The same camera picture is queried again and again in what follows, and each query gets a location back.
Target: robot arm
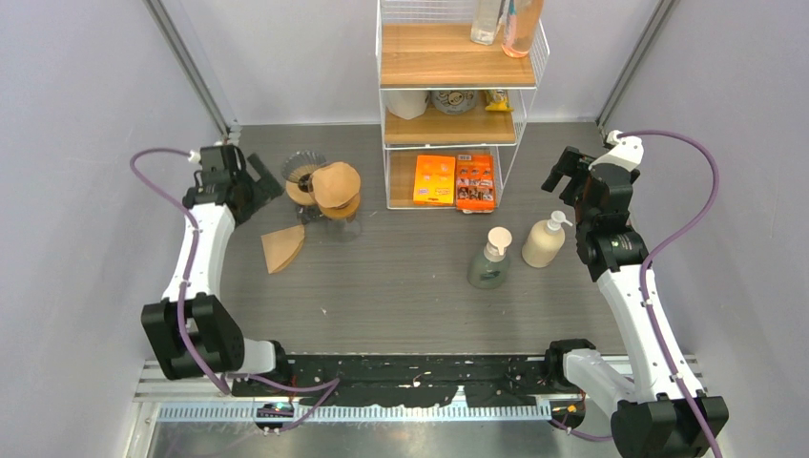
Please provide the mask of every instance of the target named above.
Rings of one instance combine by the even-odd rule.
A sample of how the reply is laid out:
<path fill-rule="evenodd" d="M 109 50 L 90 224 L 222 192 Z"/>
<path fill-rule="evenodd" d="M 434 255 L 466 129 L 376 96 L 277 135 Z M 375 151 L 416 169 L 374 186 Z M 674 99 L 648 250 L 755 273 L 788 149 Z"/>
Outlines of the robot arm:
<path fill-rule="evenodd" d="M 634 379 L 619 375 L 585 340 L 552 343 L 546 354 L 548 371 L 560 385 L 585 390 L 610 416 L 612 437 L 623 457 L 702 456 L 708 443 L 676 378 L 683 381 L 714 434 L 728 420 L 727 406 L 721 397 L 706 396 L 685 363 L 665 313 L 656 307 L 656 324 L 677 373 L 672 375 L 667 367 L 640 294 L 641 263 L 649 253 L 629 224 L 643 146 L 638 137 L 619 135 L 617 131 L 608 135 L 612 148 L 598 159 L 566 148 L 542 189 L 552 192 L 562 177 L 570 177 L 560 198 L 575 209 L 576 252 L 610 305 Z M 658 304 L 651 269 L 647 279 L 649 293 Z"/>
<path fill-rule="evenodd" d="M 245 160 L 236 146 L 202 148 L 195 158 L 202 170 L 196 186 L 189 188 L 182 201 L 198 225 L 194 268 L 183 298 L 186 323 L 177 322 L 176 307 L 197 230 L 188 219 L 175 273 L 162 300 L 143 307 L 141 323 L 169 380 L 202 375 L 178 337 L 180 325 L 189 328 L 195 349 L 215 372 L 271 372 L 282 359 L 283 349 L 275 342 L 245 339 L 218 296 L 225 248 L 234 229 L 283 190 L 257 156 Z M 261 176 L 259 180 L 247 173 L 248 162 Z"/>

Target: clear bottle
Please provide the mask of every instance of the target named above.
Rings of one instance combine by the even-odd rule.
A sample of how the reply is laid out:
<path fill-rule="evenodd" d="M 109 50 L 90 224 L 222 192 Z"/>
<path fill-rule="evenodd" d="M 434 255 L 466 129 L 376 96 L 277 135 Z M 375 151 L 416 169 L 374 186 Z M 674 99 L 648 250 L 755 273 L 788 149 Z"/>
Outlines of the clear bottle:
<path fill-rule="evenodd" d="M 545 0 L 508 0 L 503 52 L 511 57 L 529 54 Z"/>
<path fill-rule="evenodd" d="M 488 231 L 488 243 L 469 263 L 467 280 L 472 286 L 493 289 L 506 281 L 506 273 L 511 265 L 506 248 L 511 245 L 511 232 L 505 227 L 495 227 Z"/>
<path fill-rule="evenodd" d="M 565 231 L 562 223 L 573 226 L 564 212 L 555 211 L 550 219 L 543 219 L 531 227 L 529 238 L 523 245 L 523 259 L 531 267 L 545 267 L 556 258 L 556 254 L 565 243 Z"/>
<path fill-rule="evenodd" d="M 494 43 L 505 2 L 506 0 L 478 0 L 478 8 L 472 21 L 472 34 L 469 37 L 472 41 L 481 45 Z"/>

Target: orange box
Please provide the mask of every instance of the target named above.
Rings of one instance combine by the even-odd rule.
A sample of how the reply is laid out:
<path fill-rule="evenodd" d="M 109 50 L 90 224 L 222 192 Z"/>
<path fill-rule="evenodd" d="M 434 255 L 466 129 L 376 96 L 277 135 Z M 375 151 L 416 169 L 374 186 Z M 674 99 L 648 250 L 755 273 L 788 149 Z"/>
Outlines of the orange box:
<path fill-rule="evenodd" d="M 455 202 L 455 157 L 418 156 L 413 202 L 448 206 Z"/>
<path fill-rule="evenodd" d="M 497 206 L 491 155 L 458 155 L 455 165 L 457 199 L 464 213 L 491 213 Z"/>

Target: gray wall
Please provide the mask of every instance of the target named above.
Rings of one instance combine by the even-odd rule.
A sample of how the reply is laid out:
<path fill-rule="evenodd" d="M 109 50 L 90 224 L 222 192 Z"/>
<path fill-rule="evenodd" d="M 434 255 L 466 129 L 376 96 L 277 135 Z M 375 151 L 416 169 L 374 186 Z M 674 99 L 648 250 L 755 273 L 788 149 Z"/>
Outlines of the gray wall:
<path fill-rule="evenodd" d="M 379 122 L 376 0 L 164 1 L 241 124 Z M 547 1 L 550 61 L 532 119 L 595 119 L 656 4 Z"/>
<path fill-rule="evenodd" d="M 217 132 L 137 0 L 0 2 L 0 61 L 2 454 L 120 456 L 182 237 L 129 156 Z M 184 160 L 144 162 L 187 186 Z"/>
<path fill-rule="evenodd" d="M 809 397 L 809 4 L 680 2 L 612 129 L 702 140 L 721 172 L 714 210 L 655 264 L 666 312 L 731 411 L 725 456 L 805 456 Z M 645 139 L 633 202 L 648 242 L 709 191 L 701 155 Z"/>

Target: shelf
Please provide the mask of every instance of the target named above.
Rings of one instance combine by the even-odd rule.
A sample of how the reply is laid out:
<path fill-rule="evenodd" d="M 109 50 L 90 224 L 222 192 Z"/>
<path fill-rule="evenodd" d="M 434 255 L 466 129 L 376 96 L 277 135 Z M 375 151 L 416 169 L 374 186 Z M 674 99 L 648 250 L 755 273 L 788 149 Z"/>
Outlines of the shelf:
<path fill-rule="evenodd" d="M 384 24 L 382 89 L 534 88 L 531 58 L 469 40 L 470 24 Z"/>
<path fill-rule="evenodd" d="M 491 149 L 457 149 L 457 150 L 421 150 L 421 151 L 389 151 L 388 178 L 390 194 L 387 208 L 391 210 L 408 209 L 442 209 L 455 206 L 423 205 L 413 201 L 413 185 L 416 182 L 416 157 L 419 155 L 431 156 L 457 156 L 457 155 L 484 155 L 492 154 L 494 158 L 494 176 L 497 180 L 497 193 L 502 191 L 500 175 L 500 160 L 496 148 Z"/>
<path fill-rule="evenodd" d="M 475 108 L 463 114 L 445 114 L 432 104 L 424 114 L 402 119 L 391 112 L 384 117 L 384 143 L 397 145 L 513 145 L 517 142 L 509 112 L 487 112 L 486 98 L 480 94 Z"/>

